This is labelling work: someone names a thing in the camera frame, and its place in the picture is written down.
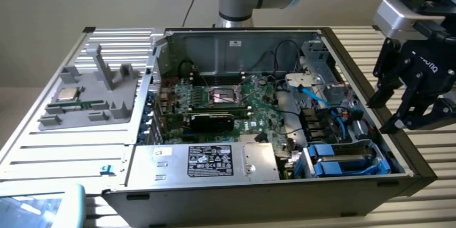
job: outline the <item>green circuit board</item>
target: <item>green circuit board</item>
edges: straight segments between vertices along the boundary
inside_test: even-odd
[[[210,98],[211,87],[194,86],[186,78],[177,84],[162,89],[162,124],[165,144],[189,143],[231,143],[237,141],[254,141],[259,133],[266,133],[269,141],[274,145],[278,155],[287,155],[283,145],[287,143],[287,136],[282,126],[275,124],[282,119],[281,112],[271,109],[263,97],[273,98],[274,90],[269,82],[259,85],[258,80],[266,77],[254,77],[239,86],[239,96],[235,103],[214,103],[217,98]],[[234,88],[237,85],[221,86],[222,89]],[[193,133],[189,126],[189,119],[194,114],[203,114],[210,111],[214,114],[239,114],[242,119],[235,119],[234,130],[223,133]]]

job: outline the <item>tablet screen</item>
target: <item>tablet screen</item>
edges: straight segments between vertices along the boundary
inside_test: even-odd
[[[0,227],[51,228],[63,194],[0,198]]]

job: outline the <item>slatted table surface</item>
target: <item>slatted table surface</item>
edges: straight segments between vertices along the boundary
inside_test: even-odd
[[[334,31],[359,65],[371,84],[377,79],[373,69],[383,44],[383,35],[371,27],[334,27]],[[93,71],[97,65],[85,52],[85,45],[98,42],[103,46],[103,58],[111,67],[133,63],[145,70],[151,53],[153,29],[98,29],[81,38],[67,62],[74,60],[79,70]],[[55,84],[50,84],[31,108],[18,130],[0,152],[0,180],[6,184],[46,184],[79,182],[89,188],[86,227],[130,227],[115,210],[97,194],[117,176],[102,177],[99,168],[121,166],[123,141],[129,127],[111,125],[69,129],[65,132],[41,132],[38,117]],[[402,90],[389,102],[397,111]],[[456,125],[435,131],[407,131],[413,142],[434,168],[439,180],[413,197],[394,198],[366,217],[347,217],[279,223],[218,226],[235,227],[456,227]]]

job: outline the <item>warning label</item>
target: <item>warning label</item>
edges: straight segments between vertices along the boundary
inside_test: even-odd
[[[187,174],[190,177],[233,176],[231,145],[190,146]]]

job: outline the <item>tablet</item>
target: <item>tablet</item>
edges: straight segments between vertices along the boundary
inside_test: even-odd
[[[86,191],[82,185],[0,188],[0,227],[82,228]]]

